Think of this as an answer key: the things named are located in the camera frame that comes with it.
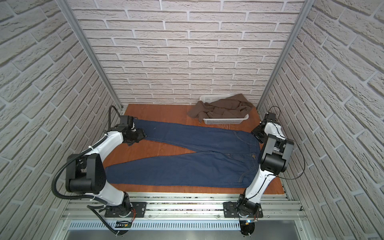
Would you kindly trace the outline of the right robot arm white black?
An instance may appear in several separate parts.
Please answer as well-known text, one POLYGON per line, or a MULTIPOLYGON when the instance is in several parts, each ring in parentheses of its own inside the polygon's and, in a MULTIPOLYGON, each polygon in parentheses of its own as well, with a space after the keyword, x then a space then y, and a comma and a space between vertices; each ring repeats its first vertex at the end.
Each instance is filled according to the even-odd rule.
POLYGON ((267 112, 252 134, 263 145, 259 154, 258 172, 237 203, 238 216, 256 218, 260 212, 262 195, 270 182, 288 168, 294 141, 284 136, 276 114, 267 112))

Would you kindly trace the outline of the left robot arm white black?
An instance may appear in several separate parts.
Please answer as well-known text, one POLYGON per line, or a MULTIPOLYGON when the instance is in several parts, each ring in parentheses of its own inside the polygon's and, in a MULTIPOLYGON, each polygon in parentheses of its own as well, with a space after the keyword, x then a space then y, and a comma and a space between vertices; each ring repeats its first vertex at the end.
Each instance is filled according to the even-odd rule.
POLYGON ((134 119, 121 116, 118 125, 109 129, 102 139, 89 146, 87 153, 66 167, 67 192, 90 197, 101 203, 100 210, 113 217, 136 216, 128 194, 108 183, 103 166, 106 157, 120 144, 131 146, 147 137, 143 129, 135 127, 134 119))

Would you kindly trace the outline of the blue denim jeans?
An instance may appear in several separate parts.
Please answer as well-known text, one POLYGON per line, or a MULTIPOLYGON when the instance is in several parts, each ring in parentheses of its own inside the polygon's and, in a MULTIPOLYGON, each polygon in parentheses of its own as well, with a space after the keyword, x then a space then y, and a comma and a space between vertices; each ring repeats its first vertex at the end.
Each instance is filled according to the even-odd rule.
POLYGON ((106 168, 110 184, 246 188, 259 170, 260 144, 244 131, 136 120, 147 140, 191 150, 106 168))

